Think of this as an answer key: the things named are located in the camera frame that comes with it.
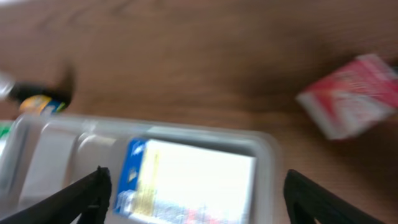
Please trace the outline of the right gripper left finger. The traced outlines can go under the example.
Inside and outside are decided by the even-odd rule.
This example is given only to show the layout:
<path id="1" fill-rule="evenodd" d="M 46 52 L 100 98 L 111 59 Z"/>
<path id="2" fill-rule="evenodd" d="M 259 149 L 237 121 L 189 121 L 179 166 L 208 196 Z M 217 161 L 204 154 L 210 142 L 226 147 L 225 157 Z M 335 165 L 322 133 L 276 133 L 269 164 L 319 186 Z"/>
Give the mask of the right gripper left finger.
<path id="1" fill-rule="evenodd" d="M 45 200 L 8 216 L 1 224 L 78 223 L 104 224 L 112 183 L 109 169 L 97 170 Z"/>

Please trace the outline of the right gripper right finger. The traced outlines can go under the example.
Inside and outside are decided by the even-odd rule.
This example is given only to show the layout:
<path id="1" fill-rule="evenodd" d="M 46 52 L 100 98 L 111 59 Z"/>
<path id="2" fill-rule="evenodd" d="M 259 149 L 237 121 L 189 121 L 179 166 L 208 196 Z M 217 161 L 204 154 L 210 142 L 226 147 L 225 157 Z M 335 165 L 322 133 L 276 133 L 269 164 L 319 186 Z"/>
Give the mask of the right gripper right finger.
<path id="1" fill-rule="evenodd" d="M 284 199 L 293 224 L 383 224 L 293 169 L 284 181 Z"/>

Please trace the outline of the blue white medicine box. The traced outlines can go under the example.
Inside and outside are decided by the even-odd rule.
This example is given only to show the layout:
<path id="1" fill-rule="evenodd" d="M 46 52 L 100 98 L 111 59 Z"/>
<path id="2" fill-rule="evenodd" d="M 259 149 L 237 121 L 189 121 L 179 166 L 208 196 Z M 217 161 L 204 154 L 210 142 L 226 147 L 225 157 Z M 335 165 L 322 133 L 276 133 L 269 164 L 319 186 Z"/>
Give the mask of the blue white medicine box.
<path id="1" fill-rule="evenodd" d="M 256 159 L 132 139 L 113 212 L 144 223 L 247 223 Z"/>

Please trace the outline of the red white medicine box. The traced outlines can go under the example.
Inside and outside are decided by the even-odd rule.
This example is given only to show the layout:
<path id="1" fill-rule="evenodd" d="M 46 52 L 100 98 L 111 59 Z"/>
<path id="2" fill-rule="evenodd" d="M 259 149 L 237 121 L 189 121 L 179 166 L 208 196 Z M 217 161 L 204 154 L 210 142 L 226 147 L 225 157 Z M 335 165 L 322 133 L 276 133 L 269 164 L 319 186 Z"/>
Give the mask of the red white medicine box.
<path id="1" fill-rule="evenodd" d="M 360 55 L 296 99 L 327 139 L 352 138 L 397 111 L 397 69 L 375 54 Z"/>

